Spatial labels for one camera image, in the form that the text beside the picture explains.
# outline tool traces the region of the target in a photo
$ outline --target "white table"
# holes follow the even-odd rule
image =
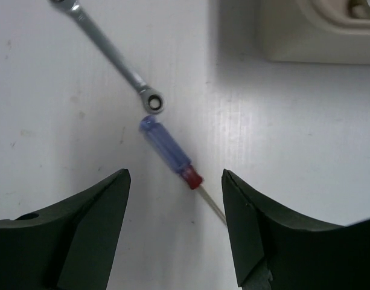
[[[370,66],[269,63],[248,0],[81,0],[167,99],[161,121],[222,207],[233,170],[337,224],[370,218]],[[132,187],[108,289],[236,289],[228,233],[138,132],[139,98],[47,0],[0,1],[0,219],[120,168]]]

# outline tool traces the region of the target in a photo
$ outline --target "screwdriver handle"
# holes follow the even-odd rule
[[[201,185],[203,179],[191,165],[190,158],[154,116],[145,117],[140,124],[140,129],[172,171],[179,174],[191,189]]]

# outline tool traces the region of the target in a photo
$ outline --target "wrench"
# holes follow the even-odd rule
[[[147,82],[126,62],[124,56],[115,45],[104,35],[95,22],[84,11],[77,0],[50,0],[56,8],[75,20],[77,25],[87,34],[115,68],[123,75],[142,98],[144,109],[149,114],[163,111],[164,101],[161,93],[150,87]]]

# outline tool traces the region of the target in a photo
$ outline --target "metal shaft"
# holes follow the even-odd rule
[[[84,11],[81,4],[77,0],[51,1],[58,9],[72,17],[91,41],[96,44],[99,50],[110,62],[112,62],[114,67],[141,96],[146,111],[149,114],[160,113],[163,110],[163,98],[161,97],[161,94],[151,88],[147,82],[126,62],[124,56]]]
[[[198,192],[202,196],[202,198],[208,203],[208,205],[211,207],[214,213],[220,218],[223,224],[225,226],[228,226],[228,224],[226,223],[226,217],[224,213],[221,211],[218,205],[214,202],[213,198],[209,195],[209,193],[202,186],[198,188]]]

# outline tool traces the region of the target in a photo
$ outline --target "blue screwdriver handle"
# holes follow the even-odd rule
[[[154,116],[145,117],[140,124],[140,129],[172,171],[179,174],[191,189],[201,185],[203,179],[191,165],[190,158]]]

